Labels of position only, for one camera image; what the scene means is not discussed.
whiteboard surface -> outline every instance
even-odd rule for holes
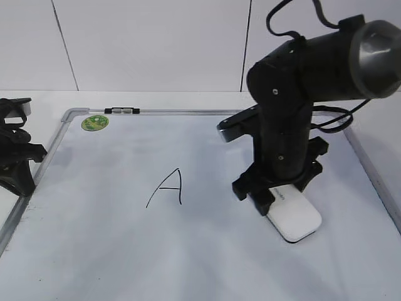
[[[305,191],[323,224],[292,245],[231,192],[252,148],[223,143],[224,117],[110,116],[99,132],[84,118],[0,258],[5,300],[399,300],[401,237],[343,134],[323,135]],[[178,167],[182,205],[158,190],[146,209]]]

white eraser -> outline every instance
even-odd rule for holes
[[[270,189],[276,198],[267,217],[290,243],[296,243],[315,232],[321,224],[316,208],[293,185]]]

round sticker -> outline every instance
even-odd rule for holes
[[[89,132],[95,132],[97,130],[103,130],[108,125],[108,118],[102,115],[95,115],[88,117],[82,121],[82,129]]]

table surface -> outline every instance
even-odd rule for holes
[[[49,146],[65,111],[73,107],[242,110],[254,105],[248,93],[237,92],[2,91],[1,97],[33,99],[32,114],[24,129],[32,135],[32,143],[45,147]],[[401,139],[398,133],[400,98],[401,93],[397,92],[385,100],[372,101],[355,114],[352,125],[379,175],[398,195],[401,195],[396,177],[401,174]],[[359,101],[338,102],[335,105],[350,108],[357,103]],[[5,189],[0,189],[0,225],[5,222],[17,199]]]

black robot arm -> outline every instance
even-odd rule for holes
[[[290,1],[284,0],[273,12]],[[320,5],[316,11],[324,19]],[[348,126],[352,113],[370,98],[387,97],[401,84],[401,30],[394,25],[365,23],[358,15],[331,26],[338,29],[334,33],[307,40],[294,31],[271,31],[271,16],[270,32],[293,40],[249,70],[247,85],[257,105],[218,125],[227,142],[244,134],[253,137],[254,163],[232,186],[240,200],[249,195],[263,216],[274,201],[269,188],[294,184],[303,191],[323,171],[316,159],[327,152],[328,144],[320,137],[309,140],[311,129],[322,129],[311,123],[314,110],[345,112],[342,117],[348,120],[343,126],[324,130],[336,132]],[[352,111],[313,106],[364,98],[369,99]]]

